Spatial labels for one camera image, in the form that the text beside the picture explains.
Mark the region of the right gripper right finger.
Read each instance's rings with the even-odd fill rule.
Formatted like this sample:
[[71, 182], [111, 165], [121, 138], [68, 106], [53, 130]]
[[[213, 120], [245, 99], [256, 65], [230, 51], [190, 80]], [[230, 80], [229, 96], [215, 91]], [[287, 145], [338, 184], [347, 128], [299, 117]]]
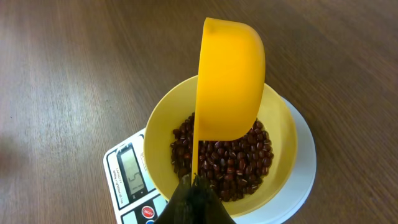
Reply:
[[199, 176], [194, 180], [194, 223], [235, 224], [209, 182]]

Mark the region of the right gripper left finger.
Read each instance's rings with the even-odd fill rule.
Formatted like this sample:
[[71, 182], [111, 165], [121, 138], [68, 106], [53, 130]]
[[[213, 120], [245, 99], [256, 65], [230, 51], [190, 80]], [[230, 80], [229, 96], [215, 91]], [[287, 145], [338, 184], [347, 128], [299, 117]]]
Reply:
[[183, 176], [172, 198], [154, 223], [193, 224], [195, 215], [191, 203], [192, 190], [190, 174]]

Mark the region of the yellow plastic measuring scoop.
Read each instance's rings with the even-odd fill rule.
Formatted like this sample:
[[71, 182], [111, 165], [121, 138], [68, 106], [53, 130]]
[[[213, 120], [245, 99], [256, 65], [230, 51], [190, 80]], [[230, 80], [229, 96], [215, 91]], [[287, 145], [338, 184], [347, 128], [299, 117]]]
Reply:
[[252, 127], [266, 72], [264, 45], [250, 26], [206, 18], [197, 76], [192, 174], [198, 175], [198, 142], [232, 141]]

